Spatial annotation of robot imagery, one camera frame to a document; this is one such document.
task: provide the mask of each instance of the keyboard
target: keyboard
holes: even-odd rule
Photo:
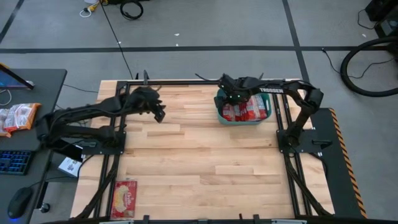
[[[0,174],[26,175],[33,152],[0,151]]]

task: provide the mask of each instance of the black desk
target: black desk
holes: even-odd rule
[[[29,90],[11,90],[12,101],[10,108],[18,103],[41,103],[42,106],[37,112],[39,118],[54,110],[58,96],[61,92],[63,81],[67,71],[64,69],[12,69],[17,75],[26,80],[33,81],[35,88]],[[38,148],[39,142],[36,139],[34,128],[31,130],[16,131],[12,138],[0,138],[0,149],[2,150],[34,150]],[[49,166],[52,153],[49,150],[37,151],[30,165],[27,175],[0,175],[0,223],[29,223],[33,209],[37,205],[43,183],[32,187],[34,194],[26,208],[25,214],[17,220],[11,220],[7,215],[7,207],[10,199],[21,187],[28,187],[36,182],[43,181]]]

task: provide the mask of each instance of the green plastic bin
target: green plastic bin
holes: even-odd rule
[[[261,95],[262,100],[264,101],[264,105],[266,106],[267,109],[267,118],[268,119],[271,114],[272,114],[272,110],[271,110],[271,101],[269,98],[269,94],[268,93],[259,93]],[[225,92],[223,90],[218,90],[217,91],[217,96],[226,96]],[[221,124],[225,124],[225,125],[257,125],[259,123],[261,123],[262,121],[266,120],[263,119],[262,121],[227,121],[226,119],[224,119],[222,117],[222,108],[217,108],[218,109],[218,121]]]

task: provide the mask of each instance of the wooden table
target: wooden table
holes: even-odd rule
[[[97,102],[114,96],[116,83],[102,81]],[[272,116],[261,124],[225,126],[216,116],[217,89],[215,85],[163,86],[159,93],[166,117],[161,124],[153,114],[127,116],[126,149],[117,180],[138,181],[136,219],[142,220],[143,215],[151,220],[237,219],[239,213],[243,218],[253,214],[294,217],[275,135],[273,102]],[[300,108],[288,99],[295,120]],[[287,127],[283,111],[282,117]],[[109,125],[109,119],[96,118],[91,125]],[[321,161],[308,154],[301,154],[301,159],[307,187],[333,213]],[[83,210],[98,188],[102,161],[103,156],[94,156],[82,167],[71,217]],[[304,214],[301,194],[297,195]],[[105,192],[101,215],[107,198]]]

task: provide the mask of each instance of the laptop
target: laptop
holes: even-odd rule
[[[0,90],[33,90],[33,87],[33,82],[25,81],[23,78],[9,70],[5,65],[0,63]]]

